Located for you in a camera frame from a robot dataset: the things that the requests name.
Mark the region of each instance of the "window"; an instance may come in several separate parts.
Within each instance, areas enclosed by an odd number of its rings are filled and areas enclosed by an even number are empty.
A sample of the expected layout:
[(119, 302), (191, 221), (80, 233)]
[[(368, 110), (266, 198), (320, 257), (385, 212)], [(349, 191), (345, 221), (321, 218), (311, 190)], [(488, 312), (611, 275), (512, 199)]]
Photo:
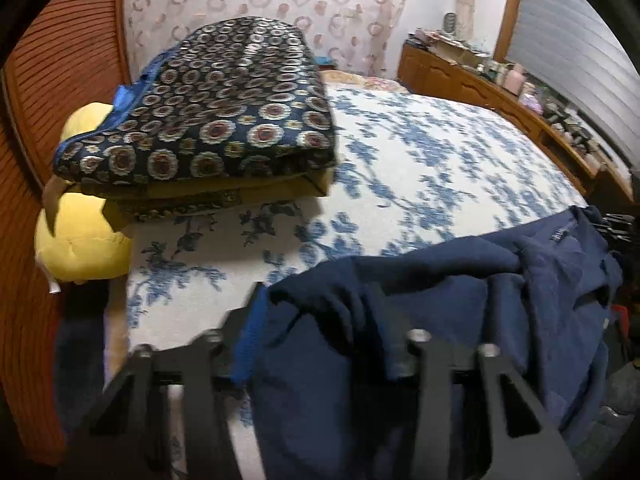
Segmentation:
[(520, 0), (507, 53), (640, 162), (640, 76), (587, 0)]

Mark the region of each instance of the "mattress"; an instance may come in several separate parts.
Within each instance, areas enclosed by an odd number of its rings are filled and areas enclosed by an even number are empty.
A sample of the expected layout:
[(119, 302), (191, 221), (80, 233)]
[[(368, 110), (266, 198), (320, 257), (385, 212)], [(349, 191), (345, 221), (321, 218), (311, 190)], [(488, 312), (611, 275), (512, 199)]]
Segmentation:
[[(328, 86), (339, 164), (326, 198), (137, 224), (126, 286), (129, 347), (183, 345), (275, 283), (323, 260), (394, 256), (561, 212), (584, 200), (511, 123), (490, 110), (387, 91)], [(107, 330), (110, 373), (122, 338)], [(172, 392), (180, 403), (180, 389)], [(246, 478), (262, 478), (245, 399), (229, 424)], [(179, 410), (175, 467), (184, 471)]]

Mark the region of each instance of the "wooden wardrobe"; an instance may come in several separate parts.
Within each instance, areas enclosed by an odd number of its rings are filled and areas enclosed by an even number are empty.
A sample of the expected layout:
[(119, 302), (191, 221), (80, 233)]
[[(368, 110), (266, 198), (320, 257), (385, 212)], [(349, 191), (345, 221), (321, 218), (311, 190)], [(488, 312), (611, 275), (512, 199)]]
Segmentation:
[(2, 69), (0, 384), (27, 457), (50, 465), (64, 448), (52, 391), (64, 291), (50, 295), (35, 264), (34, 226), (66, 118), (129, 82), (122, 1), (51, 0)]

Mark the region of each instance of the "yellow pillow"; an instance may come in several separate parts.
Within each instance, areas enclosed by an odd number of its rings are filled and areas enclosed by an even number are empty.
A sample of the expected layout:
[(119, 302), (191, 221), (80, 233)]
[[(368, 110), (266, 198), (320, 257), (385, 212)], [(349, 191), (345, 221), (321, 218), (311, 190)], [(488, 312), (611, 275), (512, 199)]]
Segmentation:
[[(113, 107), (91, 103), (68, 118), (61, 140), (95, 130)], [(131, 240), (114, 232), (102, 215), (105, 200), (81, 193), (60, 197), (55, 235), (40, 212), (34, 238), (40, 264), (62, 282), (108, 280), (129, 272)]]

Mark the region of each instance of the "pink patterned curtain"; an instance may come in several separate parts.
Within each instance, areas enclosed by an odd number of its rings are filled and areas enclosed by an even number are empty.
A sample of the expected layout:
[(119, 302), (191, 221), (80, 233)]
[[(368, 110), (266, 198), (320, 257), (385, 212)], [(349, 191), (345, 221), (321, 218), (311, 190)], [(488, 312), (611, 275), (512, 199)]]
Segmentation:
[(405, 0), (125, 0), (132, 76), (192, 30), (237, 16), (277, 18), (297, 25), (316, 56), (340, 69), (379, 75), (386, 42)]

